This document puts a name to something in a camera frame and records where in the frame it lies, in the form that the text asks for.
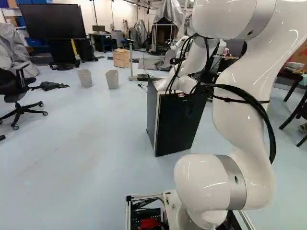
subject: wall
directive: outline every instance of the wall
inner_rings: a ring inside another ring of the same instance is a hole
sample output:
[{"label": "wall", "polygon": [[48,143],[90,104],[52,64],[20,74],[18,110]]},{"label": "wall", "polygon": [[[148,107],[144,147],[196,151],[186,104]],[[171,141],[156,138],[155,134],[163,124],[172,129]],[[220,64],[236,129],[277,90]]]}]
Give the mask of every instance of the wall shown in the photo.
[{"label": "wall", "polygon": [[[95,25],[92,2],[89,0],[53,0],[53,3],[79,4],[82,10],[85,30],[87,33],[92,32],[92,25]],[[105,25],[106,30],[111,31],[111,0],[96,0],[95,8],[98,25]],[[123,30],[123,19],[128,21],[129,27],[132,27],[136,23],[136,5],[123,0],[114,0],[113,14],[116,30]]]}]

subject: wooden box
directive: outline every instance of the wooden box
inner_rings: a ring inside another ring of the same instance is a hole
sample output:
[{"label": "wooden box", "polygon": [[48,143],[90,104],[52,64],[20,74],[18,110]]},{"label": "wooden box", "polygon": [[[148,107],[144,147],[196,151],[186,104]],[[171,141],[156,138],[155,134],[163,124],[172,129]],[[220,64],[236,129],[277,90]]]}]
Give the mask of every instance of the wooden box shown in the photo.
[{"label": "wooden box", "polygon": [[16,17],[5,17],[7,23],[12,23],[15,27],[18,26]]},{"label": "wooden box", "polygon": [[114,66],[127,68],[130,66],[129,51],[126,49],[116,49],[113,51]]}]

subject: red component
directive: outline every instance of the red component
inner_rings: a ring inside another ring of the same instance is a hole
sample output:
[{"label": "red component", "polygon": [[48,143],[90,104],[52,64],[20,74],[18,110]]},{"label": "red component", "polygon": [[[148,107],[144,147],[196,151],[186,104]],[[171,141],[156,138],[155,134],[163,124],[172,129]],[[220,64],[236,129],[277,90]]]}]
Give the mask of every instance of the red component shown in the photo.
[{"label": "red component", "polygon": [[139,230],[152,229],[158,226],[160,226],[160,224],[154,218],[141,219],[141,226]]}]

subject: monitor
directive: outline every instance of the monitor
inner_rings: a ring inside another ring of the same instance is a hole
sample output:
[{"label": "monitor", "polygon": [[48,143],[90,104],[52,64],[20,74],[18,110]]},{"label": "monitor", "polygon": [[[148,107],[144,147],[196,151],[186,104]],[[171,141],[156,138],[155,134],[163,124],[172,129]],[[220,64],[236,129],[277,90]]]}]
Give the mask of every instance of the monitor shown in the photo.
[{"label": "monitor", "polygon": [[20,4],[32,39],[85,39],[78,4]]}]

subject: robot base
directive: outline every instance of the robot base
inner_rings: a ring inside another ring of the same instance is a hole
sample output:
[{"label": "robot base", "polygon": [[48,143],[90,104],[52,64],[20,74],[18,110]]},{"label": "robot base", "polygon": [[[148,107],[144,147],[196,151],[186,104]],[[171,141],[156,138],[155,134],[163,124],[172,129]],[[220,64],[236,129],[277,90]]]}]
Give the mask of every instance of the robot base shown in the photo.
[{"label": "robot base", "polygon": [[[146,209],[142,209],[136,207],[136,204],[140,202],[152,203],[146,206]],[[233,211],[228,211],[225,222],[216,230],[255,230],[246,213],[239,211],[239,214],[242,218],[240,223],[245,224],[246,227],[241,228]],[[155,227],[155,230],[202,230],[190,221],[186,211],[181,208],[181,201],[176,190],[147,196],[129,195],[126,197],[126,230],[138,230],[141,221],[149,218],[156,219],[164,226]]]}]

